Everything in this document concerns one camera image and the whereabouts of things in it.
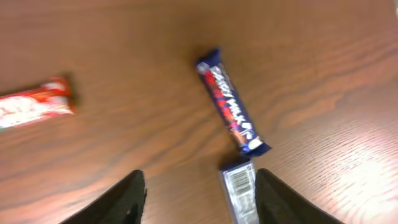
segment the red and white wrapper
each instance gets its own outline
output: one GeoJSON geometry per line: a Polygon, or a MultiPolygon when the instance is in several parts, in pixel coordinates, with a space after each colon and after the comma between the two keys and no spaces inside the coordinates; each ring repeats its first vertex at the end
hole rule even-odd
{"type": "Polygon", "coordinates": [[[51,78],[40,88],[0,97],[0,129],[61,114],[73,114],[66,78],[51,78]]]}

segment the wood grain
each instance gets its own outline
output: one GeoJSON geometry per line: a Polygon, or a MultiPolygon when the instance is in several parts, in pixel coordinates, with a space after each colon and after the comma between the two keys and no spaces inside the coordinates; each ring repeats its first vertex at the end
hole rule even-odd
{"type": "Polygon", "coordinates": [[[257,167],[346,223],[394,223],[397,23],[389,0],[0,0],[0,91],[69,72],[81,100],[0,134],[0,223],[60,222],[133,169],[144,223],[231,223],[235,147],[192,65],[216,45],[274,147],[257,167]]]}

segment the black object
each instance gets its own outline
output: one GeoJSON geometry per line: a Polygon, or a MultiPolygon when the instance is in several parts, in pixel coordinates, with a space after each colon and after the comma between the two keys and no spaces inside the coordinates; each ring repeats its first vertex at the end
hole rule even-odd
{"type": "MultiPolygon", "coordinates": [[[[145,198],[144,174],[135,170],[63,224],[140,224],[145,198]]],[[[266,169],[256,174],[255,198],[260,224],[341,223],[266,169]]]]}

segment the wooden surface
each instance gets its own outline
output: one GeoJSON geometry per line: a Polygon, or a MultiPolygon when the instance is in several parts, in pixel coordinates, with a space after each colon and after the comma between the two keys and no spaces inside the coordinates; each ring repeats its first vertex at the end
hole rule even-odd
{"type": "Polygon", "coordinates": [[[133,169],[144,224],[231,223],[235,152],[193,60],[219,45],[255,159],[346,223],[398,220],[392,0],[0,0],[0,91],[70,72],[81,104],[0,134],[0,223],[57,223],[133,169]]]}

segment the table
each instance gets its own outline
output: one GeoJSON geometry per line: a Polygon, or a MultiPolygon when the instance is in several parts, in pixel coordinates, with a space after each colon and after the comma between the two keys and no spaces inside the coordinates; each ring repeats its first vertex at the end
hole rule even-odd
{"type": "Polygon", "coordinates": [[[0,0],[0,91],[68,73],[78,113],[0,134],[0,222],[58,223],[134,169],[143,223],[231,223],[236,148],[193,61],[220,46],[254,160],[346,223],[398,219],[392,0],[0,0]]]}

